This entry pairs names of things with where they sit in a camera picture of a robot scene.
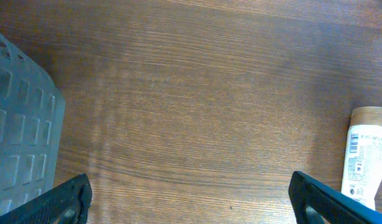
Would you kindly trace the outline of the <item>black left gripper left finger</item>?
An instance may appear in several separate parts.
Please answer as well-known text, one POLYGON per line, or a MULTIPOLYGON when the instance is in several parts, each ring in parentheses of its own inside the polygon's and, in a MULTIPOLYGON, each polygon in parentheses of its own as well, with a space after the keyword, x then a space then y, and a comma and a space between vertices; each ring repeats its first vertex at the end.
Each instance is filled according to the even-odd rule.
POLYGON ((80 174, 0 216, 0 224, 86 224, 91 201, 88 176, 80 174))

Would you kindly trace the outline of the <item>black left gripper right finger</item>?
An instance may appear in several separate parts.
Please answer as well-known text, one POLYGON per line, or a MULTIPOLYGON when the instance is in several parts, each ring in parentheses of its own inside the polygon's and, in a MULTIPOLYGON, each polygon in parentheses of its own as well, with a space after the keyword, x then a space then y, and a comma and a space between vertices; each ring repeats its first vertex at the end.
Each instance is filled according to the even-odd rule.
POLYGON ((369 223, 382 224, 382 214, 348 198, 311 176, 295 171, 289 198, 298 224, 369 223))

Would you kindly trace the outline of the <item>white tube gold cap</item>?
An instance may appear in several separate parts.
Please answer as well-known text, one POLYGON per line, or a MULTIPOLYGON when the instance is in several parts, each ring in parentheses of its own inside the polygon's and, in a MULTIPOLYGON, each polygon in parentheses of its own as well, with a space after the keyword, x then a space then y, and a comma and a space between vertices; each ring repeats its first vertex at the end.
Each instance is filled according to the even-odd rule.
POLYGON ((341 193, 375 210, 382 181, 382 107, 352 111, 347 132, 341 193))

